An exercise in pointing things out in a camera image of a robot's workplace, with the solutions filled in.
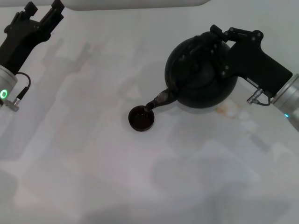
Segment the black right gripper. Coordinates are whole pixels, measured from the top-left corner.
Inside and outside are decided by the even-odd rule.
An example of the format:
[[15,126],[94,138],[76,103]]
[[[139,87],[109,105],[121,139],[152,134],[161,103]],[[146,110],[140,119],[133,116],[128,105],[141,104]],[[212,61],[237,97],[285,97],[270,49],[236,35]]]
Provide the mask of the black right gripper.
[[[209,43],[209,73],[212,77],[249,79],[273,97],[291,79],[292,73],[261,49],[263,33],[230,27],[222,31],[212,25],[210,31],[223,42]],[[225,42],[233,41],[230,48]]]

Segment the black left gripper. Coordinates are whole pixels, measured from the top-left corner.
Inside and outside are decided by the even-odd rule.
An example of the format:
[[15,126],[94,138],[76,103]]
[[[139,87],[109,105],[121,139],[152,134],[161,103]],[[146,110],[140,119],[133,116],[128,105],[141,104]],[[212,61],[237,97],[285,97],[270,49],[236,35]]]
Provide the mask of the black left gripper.
[[61,0],[53,1],[51,9],[40,22],[30,20],[37,10],[30,1],[23,11],[16,13],[14,24],[6,28],[7,37],[0,46],[0,64],[13,74],[19,72],[35,46],[49,40],[51,32],[64,18]]

